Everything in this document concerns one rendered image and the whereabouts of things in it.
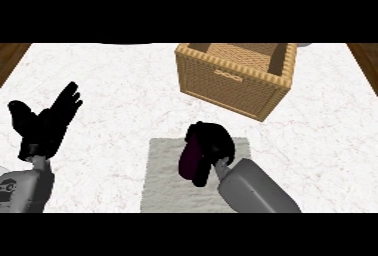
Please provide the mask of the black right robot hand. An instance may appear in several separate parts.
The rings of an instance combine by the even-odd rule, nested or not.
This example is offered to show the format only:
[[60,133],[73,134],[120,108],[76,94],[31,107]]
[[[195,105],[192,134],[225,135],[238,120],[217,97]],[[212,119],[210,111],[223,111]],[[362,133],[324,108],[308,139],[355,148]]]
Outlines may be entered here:
[[229,165],[235,160],[235,143],[228,130],[216,123],[198,121],[192,124],[186,132],[186,143],[192,135],[197,135],[203,159],[200,160],[195,178],[191,181],[197,187],[204,187],[212,168],[216,168],[219,178],[226,176]]

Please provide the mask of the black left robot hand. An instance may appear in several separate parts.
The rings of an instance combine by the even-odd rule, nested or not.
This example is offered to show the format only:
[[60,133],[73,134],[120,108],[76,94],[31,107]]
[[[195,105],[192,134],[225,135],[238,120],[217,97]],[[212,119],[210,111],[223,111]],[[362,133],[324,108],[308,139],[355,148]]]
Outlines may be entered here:
[[9,102],[12,126],[23,137],[18,155],[23,161],[34,156],[55,156],[82,104],[79,85],[74,82],[64,88],[52,107],[40,114],[31,111],[23,101]]

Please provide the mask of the dark purple eggplant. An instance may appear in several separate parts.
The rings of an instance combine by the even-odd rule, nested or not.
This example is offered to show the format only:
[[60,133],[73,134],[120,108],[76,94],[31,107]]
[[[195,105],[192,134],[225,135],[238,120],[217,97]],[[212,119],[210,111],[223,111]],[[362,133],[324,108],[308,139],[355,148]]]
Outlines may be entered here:
[[195,178],[201,159],[203,152],[197,135],[192,135],[179,159],[179,174],[186,180],[192,180]]

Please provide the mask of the pale grey placemat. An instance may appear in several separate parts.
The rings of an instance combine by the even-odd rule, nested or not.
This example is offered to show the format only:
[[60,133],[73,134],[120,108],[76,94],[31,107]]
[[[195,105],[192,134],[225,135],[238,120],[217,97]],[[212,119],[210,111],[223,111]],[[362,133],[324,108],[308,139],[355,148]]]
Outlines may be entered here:
[[207,186],[197,188],[179,175],[184,138],[153,138],[142,192],[142,213],[234,213],[217,192],[219,177],[210,171]]

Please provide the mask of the tan wicker basket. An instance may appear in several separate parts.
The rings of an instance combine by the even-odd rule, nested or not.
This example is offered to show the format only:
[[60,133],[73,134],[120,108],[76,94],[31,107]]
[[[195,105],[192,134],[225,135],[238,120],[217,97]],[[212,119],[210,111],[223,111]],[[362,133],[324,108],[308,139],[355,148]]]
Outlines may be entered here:
[[296,43],[181,43],[181,91],[265,121],[291,90]]

